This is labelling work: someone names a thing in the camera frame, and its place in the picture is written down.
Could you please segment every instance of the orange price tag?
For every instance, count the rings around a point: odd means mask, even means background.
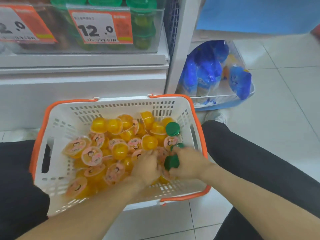
[[[133,44],[130,10],[69,10],[85,44]]]
[[[0,41],[57,42],[32,6],[6,4],[0,4]]]

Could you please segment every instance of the basket handle hole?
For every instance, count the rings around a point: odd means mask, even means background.
[[[45,147],[43,161],[42,161],[41,173],[49,172],[51,153],[52,153],[53,147],[54,147],[54,138],[48,137],[47,145]]]
[[[194,144],[194,148],[196,150],[199,150],[199,146],[198,146],[198,142],[197,142],[197,137],[196,137],[196,132],[195,129],[193,127],[193,124],[190,125],[190,130],[191,130],[191,134],[192,134],[192,139],[193,139],[193,144]]]

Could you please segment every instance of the display basket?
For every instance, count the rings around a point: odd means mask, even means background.
[[[34,184],[50,196],[49,216],[65,211],[85,200],[70,201],[64,195],[68,185],[75,178],[76,172],[73,159],[62,154],[62,149],[68,142],[80,135],[88,134],[91,122],[97,117],[115,118],[126,113],[139,119],[139,113],[144,111],[152,111],[157,120],[163,116],[171,116],[180,125],[181,141],[186,146],[199,150],[207,158],[201,124],[192,100],[185,95],[148,95],[55,102],[46,109],[29,168]],[[43,163],[47,145],[51,149],[50,165],[49,169],[44,171]],[[125,210],[188,200],[205,195],[209,190],[209,186],[197,179],[178,179],[166,185],[157,183],[140,192]]]

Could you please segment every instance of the person's left hand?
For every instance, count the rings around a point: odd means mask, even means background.
[[[141,180],[144,187],[151,185],[161,175],[161,167],[157,165],[157,156],[157,150],[146,151],[138,157],[132,169],[131,177]]]

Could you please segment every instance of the hand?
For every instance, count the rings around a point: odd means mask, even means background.
[[[213,165],[200,152],[193,148],[173,147],[173,151],[178,154],[180,165],[178,168],[171,168],[169,173],[172,176],[185,179],[199,179],[201,174]]]
[[[161,167],[157,165],[157,150],[143,153],[135,163],[131,176],[140,179],[143,187],[151,185],[161,175]]]

